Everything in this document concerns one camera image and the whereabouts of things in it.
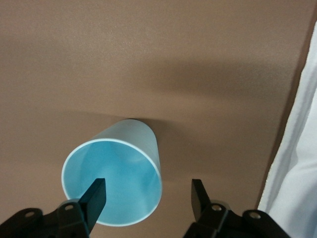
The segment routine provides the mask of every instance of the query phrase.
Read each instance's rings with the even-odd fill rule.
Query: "white cloth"
[[[317,24],[259,210],[292,238],[317,238]]]

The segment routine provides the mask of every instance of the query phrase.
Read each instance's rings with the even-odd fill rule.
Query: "cup rim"
[[[64,181],[64,172],[65,172],[65,167],[66,165],[68,164],[68,161],[70,160],[70,158],[79,150],[81,149],[82,147],[86,146],[86,145],[89,145],[89,144],[92,144],[92,143],[96,143],[96,142],[116,142],[116,143],[120,143],[120,144],[123,144],[123,145],[127,145],[135,150],[137,150],[139,153],[141,153],[150,163],[151,165],[153,166],[157,176],[158,176],[158,180],[159,180],[159,184],[160,184],[160,196],[159,196],[159,199],[158,199],[158,202],[157,204],[153,207],[153,209],[147,214],[145,215],[144,217],[134,221],[134,222],[130,222],[130,223],[120,223],[120,224],[113,224],[113,223],[105,223],[105,222],[101,222],[99,220],[97,220],[96,222],[98,224],[101,224],[101,225],[107,225],[107,226],[113,226],[113,227],[124,227],[124,226],[129,226],[129,225],[133,225],[133,224],[136,224],[138,222],[141,222],[142,220],[148,218],[155,210],[156,208],[158,207],[159,205],[159,202],[161,200],[161,197],[162,197],[162,178],[161,178],[161,174],[160,174],[160,170],[157,168],[156,164],[153,162],[153,160],[143,151],[141,150],[139,147],[129,143],[129,142],[126,142],[124,140],[120,140],[120,139],[114,139],[114,138],[99,138],[99,139],[92,139],[92,140],[89,140],[89,141],[86,141],[85,143],[77,146],[66,158],[64,164],[63,164],[63,168],[62,168],[62,172],[61,172],[61,183],[62,183],[62,188],[63,188],[63,191],[67,197],[67,199],[71,199],[70,196],[68,195],[68,192],[65,188],[65,181]]]

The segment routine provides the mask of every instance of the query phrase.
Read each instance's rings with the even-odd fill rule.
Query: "plastic cup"
[[[62,169],[66,197],[80,198],[96,178],[106,179],[106,205],[97,223],[128,226],[151,215],[162,194],[153,131],[127,119],[74,149]]]

